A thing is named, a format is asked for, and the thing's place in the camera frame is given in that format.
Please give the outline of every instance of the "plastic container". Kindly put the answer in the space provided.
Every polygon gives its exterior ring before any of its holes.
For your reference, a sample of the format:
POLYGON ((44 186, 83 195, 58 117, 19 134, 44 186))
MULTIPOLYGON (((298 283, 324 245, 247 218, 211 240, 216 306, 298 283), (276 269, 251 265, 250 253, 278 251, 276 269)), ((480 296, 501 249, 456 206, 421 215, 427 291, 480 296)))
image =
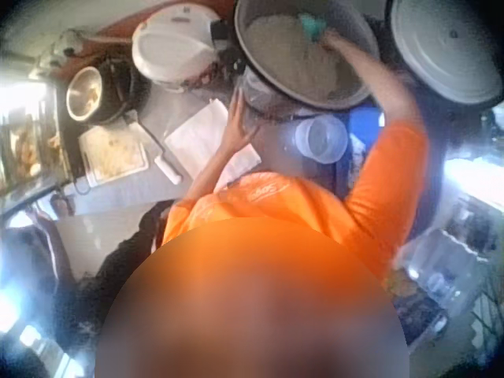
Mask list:
POLYGON ((465 244, 436 229, 419 241, 407 271, 453 317, 465 312, 476 299, 485 267, 465 244))
POLYGON ((307 158, 332 164, 345 153, 348 133, 341 120, 326 114, 301 122, 296 128, 295 144, 307 158))

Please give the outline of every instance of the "metal bowl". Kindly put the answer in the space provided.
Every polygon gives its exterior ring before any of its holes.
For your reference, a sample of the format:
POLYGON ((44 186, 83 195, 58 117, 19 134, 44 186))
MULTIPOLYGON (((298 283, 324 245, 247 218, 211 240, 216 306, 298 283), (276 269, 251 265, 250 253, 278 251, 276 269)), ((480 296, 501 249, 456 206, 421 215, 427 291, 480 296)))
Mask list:
POLYGON ((79 122, 88 120, 102 102, 102 75, 95 67, 78 71, 66 92, 66 106, 70 117, 79 122))

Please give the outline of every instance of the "food display case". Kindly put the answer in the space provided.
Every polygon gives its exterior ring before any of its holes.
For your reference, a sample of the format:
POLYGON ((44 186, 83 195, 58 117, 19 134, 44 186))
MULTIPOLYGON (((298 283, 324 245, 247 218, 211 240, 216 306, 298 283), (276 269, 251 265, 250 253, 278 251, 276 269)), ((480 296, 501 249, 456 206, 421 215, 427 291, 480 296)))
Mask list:
POLYGON ((2 88, 0 105, 0 215, 71 180, 60 137, 56 88, 18 83, 2 88))

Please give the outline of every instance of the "large pot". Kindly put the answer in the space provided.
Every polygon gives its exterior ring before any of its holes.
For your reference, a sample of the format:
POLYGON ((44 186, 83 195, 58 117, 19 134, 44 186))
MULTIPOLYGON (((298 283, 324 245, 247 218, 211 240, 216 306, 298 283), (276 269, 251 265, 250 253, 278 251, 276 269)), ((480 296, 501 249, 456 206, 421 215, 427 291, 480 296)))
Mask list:
POLYGON ((339 64, 339 87, 325 101, 315 101, 280 83, 251 53, 244 33, 250 24, 259 17, 274 14, 310 13, 326 20, 329 27, 336 29, 341 36, 356 43, 364 51, 378 58, 378 45, 371 28, 364 17, 348 2, 343 0, 239 0, 235 8, 235 32, 239 45, 249 67, 245 75, 246 100, 257 110, 274 113, 288 109, 308 106, 312 109, 341 110, 357 105, 369 96, 369 89, 361 82, 354 70, 345 61, 339 64), (266 98, 268 88, 271 98, 266 98))

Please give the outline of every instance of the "person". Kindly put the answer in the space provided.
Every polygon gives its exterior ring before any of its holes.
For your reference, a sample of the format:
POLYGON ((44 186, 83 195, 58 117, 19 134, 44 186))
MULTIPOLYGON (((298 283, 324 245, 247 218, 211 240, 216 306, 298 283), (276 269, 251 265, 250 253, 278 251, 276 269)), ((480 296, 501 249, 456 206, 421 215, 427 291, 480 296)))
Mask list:
POLYGON ((97 378, 407 376, 402 328, 378 282, 413 222, 428 139, 388 69, 333 31, 323 43, 353 65, 387 119, 352 193, 342 201, 274 172, 214 192, 257 130, 243 127, 238 92, 220 147, 169 213, 165 245, 109 312, 97 378))
POLYGON ((36 325, 44 338, 54 339, 71 357, 84 354, 93 362, 107 313, 130 275, 161 245, 162 214, 172 204, 173 200, 155 204, 142 216, 139 230, 107 255, 97 273, 80 280, 72 274, 55 223, 28 207, 33 225, 2 231, 5 274, 0 275, 0 290, 15 287, 23 299, 24 323, 36 325))
POLYGON ((341 54, 369 87, 387 122, 358 182, 344 201, 300 178, 254 173, 213 193, 231 157, 256 129, 243 129, 239 92, 221 145, 169 214, 165 243, 193 228, 233 217, 272 217, 305 225, 355 253, 383 279, 412 226, 424 185, 428 138, 414 97, 384 65, 328 29, 323 44, 341 54))

